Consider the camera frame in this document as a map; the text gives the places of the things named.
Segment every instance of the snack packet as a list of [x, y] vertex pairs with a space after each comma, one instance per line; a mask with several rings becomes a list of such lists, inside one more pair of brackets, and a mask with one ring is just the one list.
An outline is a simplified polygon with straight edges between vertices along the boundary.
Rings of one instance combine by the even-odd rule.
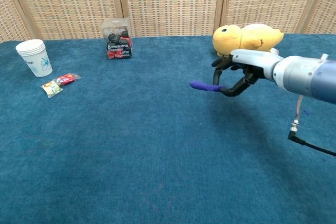
[[60, 76], [56, 79], [56, 83], [60, 86], [67, 85], [74, 82], [75, 80], [80, 79], [81, 77], [75, 73], [68, 73], [63, 76]]
[[54, 80], [43, 84], [41, 88], [43, 88], [44, 91], [47, 93], [48, 98], [51, 98], [59, 92], [63, 91], [63, 89]]

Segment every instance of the purple toy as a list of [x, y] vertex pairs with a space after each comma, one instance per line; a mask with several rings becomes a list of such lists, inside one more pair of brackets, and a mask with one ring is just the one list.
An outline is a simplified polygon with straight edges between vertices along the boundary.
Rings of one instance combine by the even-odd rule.
[[192, 81], [190, 83], [190, 86], [193, 89], [199, 89], [199, 90], [205, 90], [205, 91], [214, 91], [214, 92], [220, 92], [219, 88], [225, 88], [224, 86], [219, 85], [209, 85], [205, 84], [199, 81]]

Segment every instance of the yellow plush toy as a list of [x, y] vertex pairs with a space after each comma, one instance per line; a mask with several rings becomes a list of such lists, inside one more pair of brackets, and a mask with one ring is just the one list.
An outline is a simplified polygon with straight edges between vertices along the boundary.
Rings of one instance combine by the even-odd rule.
[[213, 45], [217, 55], [228, 56], [234, 49], [252, 49], [259, 51], [275, 50], [284, 34], [279, 29], [268, 25], [251, 24], [240, 28], [237, 25], [225, 25], [218, 28], [213, 34]]

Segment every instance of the white cup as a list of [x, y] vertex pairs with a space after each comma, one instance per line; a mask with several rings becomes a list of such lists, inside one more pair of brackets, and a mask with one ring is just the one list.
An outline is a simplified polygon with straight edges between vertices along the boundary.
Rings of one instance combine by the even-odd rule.
[[44, 42], [40, 39], [30, 39], [21, 42], [15, 47], [31, 71], [37, 77], [47, 76], [52, 73], [49, 57]]

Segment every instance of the robotic hand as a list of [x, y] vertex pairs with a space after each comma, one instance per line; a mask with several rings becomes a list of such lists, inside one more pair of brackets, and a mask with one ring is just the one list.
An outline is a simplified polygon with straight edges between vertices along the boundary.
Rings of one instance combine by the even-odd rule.
[[[327, 55], [322, 55], [321, 59], [301, 56], [283, 58], [270, 52], [235, 49], [228, 58], [220, 58], [212, 63], [215, 67], [213, 85], [218, 87], [217, 92], [227, 97], [235, 97], [255, 84], [258, 79], [266, 79], [284, 90], [299, 94], [296, 117], [292, 122], [288, 139], [336, 156], [335, 152], [311, 145], [296, 137], [303, 96], [336, 104], [336, 61], [327, 58]], [[219, 78], [223, 70], [228, 68], [233, 71], [242, 69], [245, 75], [232, 88], [219, 86]]]

